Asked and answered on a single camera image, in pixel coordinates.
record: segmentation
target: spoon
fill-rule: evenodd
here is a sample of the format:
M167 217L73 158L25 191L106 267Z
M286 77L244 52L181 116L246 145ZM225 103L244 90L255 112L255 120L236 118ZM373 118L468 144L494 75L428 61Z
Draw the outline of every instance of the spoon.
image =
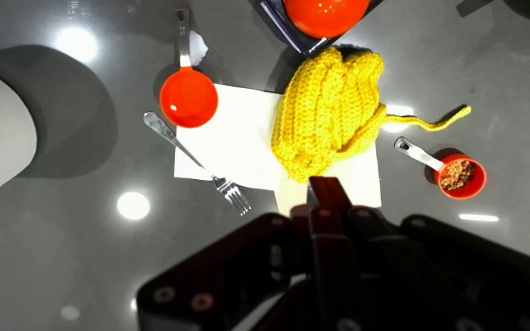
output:
M446 164L433 158L430 153L426 153L422 147L415 145L411 140L400 136L397 142L395 142L395 147L406 155L409 155L411 158L426 164L428 167L435 169L437 173L441 173Z
M209 75L194 70L190 57L192 11L178 9L179 72L168 77L161 88L163 114L179 127L201 127L218 109L218 92Z

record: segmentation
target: yellow knitted cloth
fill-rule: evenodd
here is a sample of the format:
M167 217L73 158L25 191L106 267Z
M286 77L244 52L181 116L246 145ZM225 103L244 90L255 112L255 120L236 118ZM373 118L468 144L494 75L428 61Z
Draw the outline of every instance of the yellow knitted cloth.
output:
M290 177L306 182L334 162L367 151L384 123L419 125L435 132L472 112L465 107L443 123L389 116L380 103L382 72L378 53L358 53L343 61L336 48L308 59L297 70L279 105L271 140L273 153Z

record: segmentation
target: fork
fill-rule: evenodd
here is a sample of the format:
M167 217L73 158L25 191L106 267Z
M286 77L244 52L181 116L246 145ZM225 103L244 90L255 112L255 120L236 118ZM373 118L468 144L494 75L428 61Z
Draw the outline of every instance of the fork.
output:
M240 186L227 180L225 177L216 177L213 175L179 140L178 134L155 114L155 112L146 112L143 116L144 123L154 129L159 136L168 140L172 145L181 149L183 153L189 155L189 158L194 160L201 169L205 169L216 186L216 189L238 210L240 215L249 213L253 208L246 195L242 193Z

